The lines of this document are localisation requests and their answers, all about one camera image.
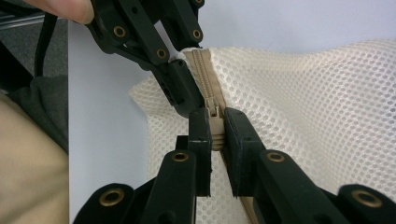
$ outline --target white fabric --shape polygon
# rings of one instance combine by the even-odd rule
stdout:
[[[396,199],[396,41],[311,54],[210,49],[228,107],[244,111],[267,148],[290,154],[320,187],[360,183]],[[150,176],[187,121],[151,77],[132,90],[148,116]],[[246,223],[213,153],[212,198],[198,223]]]

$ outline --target black cable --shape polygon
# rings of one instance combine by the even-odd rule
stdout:
[[[12,92],[28,87],[33,76],[0,41],[0,89]]]
[[[41,27],[40,37],[38,38],[37,48],[35,49],[35,77],[43,76],[44,59],[57,20],[57,16],[46,12],[43,26]]]

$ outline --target black plastic bracket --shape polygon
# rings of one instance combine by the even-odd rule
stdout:
[[[195,223],[196,157],[188,150],[165,155],[156,178],[133,190],[110,184],[84,204],[74,223]]]
[[[319,188],[286,153],[267,150],[247,116],[224,111],[223,150],[234,196],[254,198],[260,223],[396,223],[396,204],[361,185],[337,196]]]
[[[94,20],[87,25],[102,51],[117,53],[150,70],[169,103],[187,118],[204,100],[181,60],[169,63],[169,50],[154,24],[161,21],[177,50],[199,47],[203,39],[198,9],[203,0],[92,0]]]
[[[197,158],[197,196],[210,196],[210,174],[212,173],[212,134],[206,108],[190,113],[188,150]]]

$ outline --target zipper pull tab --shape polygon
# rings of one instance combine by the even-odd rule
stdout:
[[[219,107],[207,107],[209,112],[209,126],[212,134],[212,150],[220,151],[225,144],[224,119],[220,117]]]

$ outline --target human hand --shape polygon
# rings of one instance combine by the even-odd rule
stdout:
[[[88,24],[93,20],[91,0],[24,0],[50,14]]]

